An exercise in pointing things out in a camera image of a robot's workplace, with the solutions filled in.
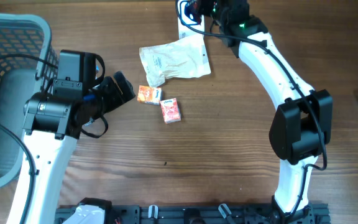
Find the red Kleenex tissue pack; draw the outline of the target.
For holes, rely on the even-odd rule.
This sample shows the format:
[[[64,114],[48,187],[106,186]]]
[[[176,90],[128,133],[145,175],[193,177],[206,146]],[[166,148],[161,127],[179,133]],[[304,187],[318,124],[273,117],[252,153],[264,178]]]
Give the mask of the red Kleenex tissue pack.
[[[181,113],[176,98],[163,100],[160,102],[163,120],[166,124],[181,120]]]

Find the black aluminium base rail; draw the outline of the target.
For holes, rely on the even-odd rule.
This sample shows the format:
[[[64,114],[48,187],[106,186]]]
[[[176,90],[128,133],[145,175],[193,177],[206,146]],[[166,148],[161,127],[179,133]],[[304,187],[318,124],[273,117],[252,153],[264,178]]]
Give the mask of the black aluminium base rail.
[[[304,218],[290,223],[330,224],[331,216],[327,204],[309,204],[310,209]],[[268,215],[271,212],[267,203],[228,206],[231,215],[227,218],[218,210],[218,206],[200,207],[159,207],[157,217],[149,215],[149,207],[138,205],[112,206],[112,221],[110,223],[191,223],[195,218],[205,223],[273,223]],[[63,223],[75,213],[75,207],[59,208],[55,214],[54,223]]]

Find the grey plastic mesh basket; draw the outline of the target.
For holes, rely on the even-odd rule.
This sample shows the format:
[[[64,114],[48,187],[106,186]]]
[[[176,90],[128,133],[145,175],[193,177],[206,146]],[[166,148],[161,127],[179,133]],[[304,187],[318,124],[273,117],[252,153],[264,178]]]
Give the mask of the grey plastic mesh basket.
[[[0,124],[22,137],[24,104],[57,76],[52,31],[41,17],[0,13]],[[16,179],[23,151],[0,130],[0,188]]]

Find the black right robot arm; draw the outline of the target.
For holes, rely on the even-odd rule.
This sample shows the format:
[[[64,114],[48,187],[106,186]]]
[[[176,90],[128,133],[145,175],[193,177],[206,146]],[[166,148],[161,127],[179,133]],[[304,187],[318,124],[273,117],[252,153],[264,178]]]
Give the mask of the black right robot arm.
[[[210,17],[221,39],[257,76],[275,107],[270,145],[280,159],[278,187],[270,208],[258,217],[269,223],[312,218],[308,186],[313,170],[326,170],[333,99],[303,81],[276,48],[267,26],[250,14],[247,1],[190,1],[184,13],[197,24]]]

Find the clear plastic bag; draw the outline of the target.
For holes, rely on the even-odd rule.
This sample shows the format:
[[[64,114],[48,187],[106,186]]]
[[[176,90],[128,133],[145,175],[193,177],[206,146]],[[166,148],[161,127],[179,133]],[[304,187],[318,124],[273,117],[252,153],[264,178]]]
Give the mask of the clear plastic bag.
[[[171,78],[199,78],[211,73],[204,38],[199,34],[169,44],[141,47],[139,56],[151,87]]]

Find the orange packaged item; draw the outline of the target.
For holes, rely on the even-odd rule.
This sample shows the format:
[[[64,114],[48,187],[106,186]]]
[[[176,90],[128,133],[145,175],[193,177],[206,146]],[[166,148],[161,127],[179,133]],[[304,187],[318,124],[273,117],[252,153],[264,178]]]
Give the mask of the orange packaged item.
[[[159,105],[162,99],[162,89],[158,87],[139,86],[137,101],[151,105]]]

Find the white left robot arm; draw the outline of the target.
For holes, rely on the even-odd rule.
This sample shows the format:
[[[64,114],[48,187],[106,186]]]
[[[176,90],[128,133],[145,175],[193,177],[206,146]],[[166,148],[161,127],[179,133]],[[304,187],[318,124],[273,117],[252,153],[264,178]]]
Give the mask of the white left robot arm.
[[[53,223],[68,162],[81,136],[100,138],[84,125],[135,98],[122,72],[98,72],[100,55],[62,50],[57,76],[24,105],[22,167],[8,223]]]

